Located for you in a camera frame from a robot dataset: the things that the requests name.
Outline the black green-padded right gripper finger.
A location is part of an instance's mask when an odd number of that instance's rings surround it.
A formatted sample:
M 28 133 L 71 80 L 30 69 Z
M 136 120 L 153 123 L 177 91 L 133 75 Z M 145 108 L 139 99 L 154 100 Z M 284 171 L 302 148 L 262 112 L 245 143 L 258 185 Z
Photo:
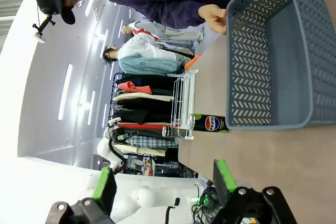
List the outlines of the black green-padded right gripper finger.
M 221 209 L 211 223 L 241 223 L 253 218 L 257 223 L 296 223 L 296 219 L 278 187 L 265 187 L 262 191 L 237 186 L 226 162 L 214 160 L 213 183 Z

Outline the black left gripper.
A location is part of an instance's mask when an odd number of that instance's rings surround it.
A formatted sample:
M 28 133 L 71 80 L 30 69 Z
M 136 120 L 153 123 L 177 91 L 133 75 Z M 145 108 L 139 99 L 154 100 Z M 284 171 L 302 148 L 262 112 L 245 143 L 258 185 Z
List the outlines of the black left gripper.
M 113 141 L 125 141 L 131 137 L 124 128 L 113 126 L 111 128 Z M 49 211 L 46 223 L 114 223 L 110 218 L 117 185 L 113 170 L 103 168 L 100 178 L 92 197 L 86 197 L 69 205 L 65 201 L 54 203 Z

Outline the person's right hand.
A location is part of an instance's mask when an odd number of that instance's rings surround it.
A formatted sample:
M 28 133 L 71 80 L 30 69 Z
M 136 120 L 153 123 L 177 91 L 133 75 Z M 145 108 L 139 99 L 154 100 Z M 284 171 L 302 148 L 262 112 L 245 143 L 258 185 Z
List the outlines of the person's right hand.
M 205 20 L 209 28 L 219 34 L 227 33 L 226 15 L 227 10 L 219 8 L 217 5 L 209 4 L 198 9 L 199 16 Z

